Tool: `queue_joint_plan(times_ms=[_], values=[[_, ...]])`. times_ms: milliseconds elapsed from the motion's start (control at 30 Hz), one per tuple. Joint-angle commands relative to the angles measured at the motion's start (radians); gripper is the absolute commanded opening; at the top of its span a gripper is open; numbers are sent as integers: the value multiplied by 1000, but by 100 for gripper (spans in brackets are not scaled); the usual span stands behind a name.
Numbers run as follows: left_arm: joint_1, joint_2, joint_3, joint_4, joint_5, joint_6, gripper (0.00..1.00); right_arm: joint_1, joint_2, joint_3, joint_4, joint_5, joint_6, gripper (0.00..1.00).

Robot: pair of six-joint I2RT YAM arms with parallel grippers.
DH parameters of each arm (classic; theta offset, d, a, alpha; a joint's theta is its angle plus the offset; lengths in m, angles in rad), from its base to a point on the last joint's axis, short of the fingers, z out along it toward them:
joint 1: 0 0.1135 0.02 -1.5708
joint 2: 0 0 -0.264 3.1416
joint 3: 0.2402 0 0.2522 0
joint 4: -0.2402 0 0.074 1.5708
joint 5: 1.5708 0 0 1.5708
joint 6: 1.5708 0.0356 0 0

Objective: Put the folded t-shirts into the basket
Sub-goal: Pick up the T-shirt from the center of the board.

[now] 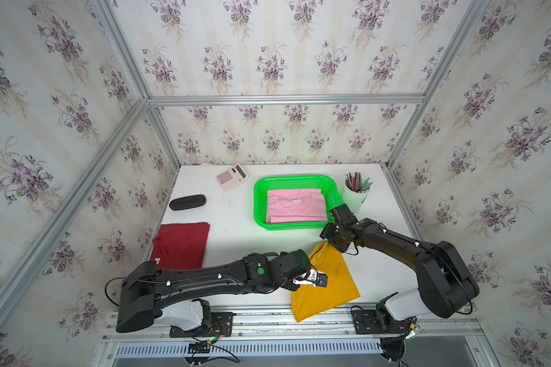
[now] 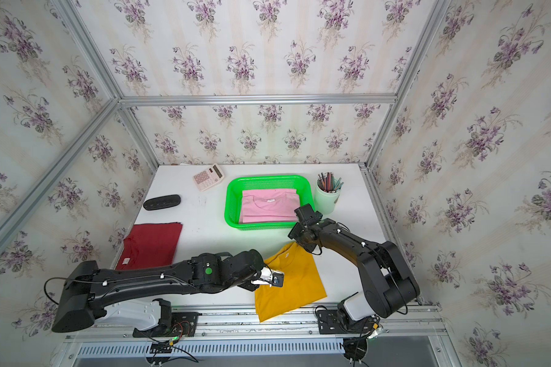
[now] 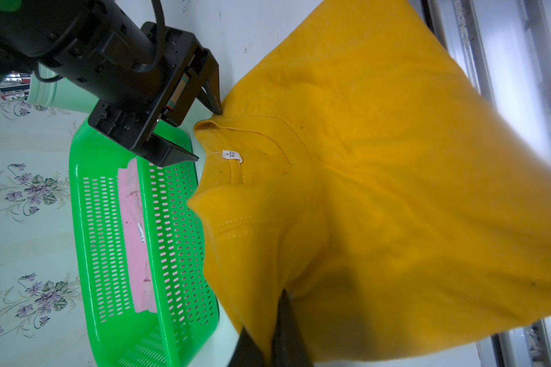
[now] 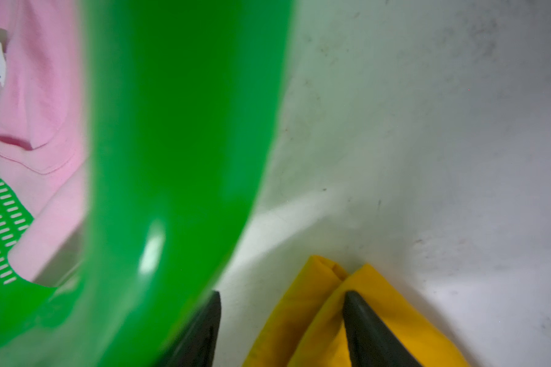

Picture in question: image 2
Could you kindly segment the yellow t-shirt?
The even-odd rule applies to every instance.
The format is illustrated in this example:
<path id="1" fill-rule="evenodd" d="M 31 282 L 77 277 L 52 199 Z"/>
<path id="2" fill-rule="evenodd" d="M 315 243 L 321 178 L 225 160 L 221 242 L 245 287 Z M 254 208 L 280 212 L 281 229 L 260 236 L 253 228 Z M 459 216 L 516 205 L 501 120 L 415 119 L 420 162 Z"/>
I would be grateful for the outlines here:
<path id="1" fill-rule="evenodd" d="M 314 257 L 297 243 L 289 243 L 266 260 L 284 274 L 282 287 L 261 285 L 255 292 L 259 321 L 265 322 L 327 297 Z"/>

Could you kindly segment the pink t-shirt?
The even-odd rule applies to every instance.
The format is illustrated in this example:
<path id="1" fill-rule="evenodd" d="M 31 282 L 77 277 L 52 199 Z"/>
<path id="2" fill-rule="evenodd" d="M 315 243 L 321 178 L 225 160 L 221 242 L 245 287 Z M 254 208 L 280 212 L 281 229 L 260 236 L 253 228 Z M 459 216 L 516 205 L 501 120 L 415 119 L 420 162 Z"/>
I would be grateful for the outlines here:
<path id="1" fill-rule="evenodd" d="M 282 223 L 297 220 L 300 198 L 295 189 L 243 191 L 240 223 Z"/>

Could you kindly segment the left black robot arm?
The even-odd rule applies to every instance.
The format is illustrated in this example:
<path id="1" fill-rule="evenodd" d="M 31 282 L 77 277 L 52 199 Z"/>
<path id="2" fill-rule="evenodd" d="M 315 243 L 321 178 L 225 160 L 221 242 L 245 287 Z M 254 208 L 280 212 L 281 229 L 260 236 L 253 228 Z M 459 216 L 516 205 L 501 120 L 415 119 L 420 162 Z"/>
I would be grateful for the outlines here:
<path id="1" fill-rule="evenodd" d="M 203 253 L 138 270 L 101 269 L 96 261 L 83 261 L 64 280 L 51 330 L 77 332 L 100 319 L 139 331 L 168 328 L 171 303 L 165 295 L 215 295 L 232 287 L 254 292 L 262 285 L 282 287 L 284 280 L 284 273 L 271 269 L 254 249 Z"/>

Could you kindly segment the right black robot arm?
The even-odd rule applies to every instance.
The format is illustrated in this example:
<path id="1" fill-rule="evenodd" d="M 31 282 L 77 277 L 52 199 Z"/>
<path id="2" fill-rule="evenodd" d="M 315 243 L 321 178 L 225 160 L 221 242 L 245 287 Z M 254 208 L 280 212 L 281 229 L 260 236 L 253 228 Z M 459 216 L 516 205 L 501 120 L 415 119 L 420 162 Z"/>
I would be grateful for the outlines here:
<path id="1" fill-rule="evenodd" d="M 306 252 L 330 249 L 358 269 L 362 290 L 339 304 L 351 321 L 366 317 L 388 318 L 420 295 L 419 284 L 399 247 L 390 241 L 375 243 L 353 234 L 345 225 L 335 222 L 306 204 L 295 210 L 298 222 L 289 238 Z"/>

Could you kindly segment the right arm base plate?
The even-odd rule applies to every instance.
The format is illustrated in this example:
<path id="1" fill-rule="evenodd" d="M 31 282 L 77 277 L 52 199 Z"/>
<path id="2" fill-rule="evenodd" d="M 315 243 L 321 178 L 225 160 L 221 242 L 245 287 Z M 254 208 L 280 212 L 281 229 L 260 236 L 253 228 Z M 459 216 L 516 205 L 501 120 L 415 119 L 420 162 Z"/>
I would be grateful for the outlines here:
<path id="1" fill-rule="evenodd" d="M 368 334 L 378 328 L 380 322 L 363 292 L 340 301 L 335 309 L 318 305 L 314 314 L 321 335 Z"/>

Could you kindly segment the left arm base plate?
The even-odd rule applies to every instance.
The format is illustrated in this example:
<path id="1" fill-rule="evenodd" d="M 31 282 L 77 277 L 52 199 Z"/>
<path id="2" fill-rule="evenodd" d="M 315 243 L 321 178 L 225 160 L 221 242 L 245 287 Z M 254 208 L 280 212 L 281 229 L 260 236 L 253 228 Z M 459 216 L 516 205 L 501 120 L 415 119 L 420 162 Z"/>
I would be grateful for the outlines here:
<path id="1" fill-rule="evenodd" d="M 153 305 L 159 307 L 158 321 L 154 327 L 145 330 L 134 329 L 132 336 L 134 338 L 153 338 L 162 337 L 193 337 L 197 328 L 199 316 L 198 312 L 174 311 L 169 301 L 157 298 L 152 301 Z"/>

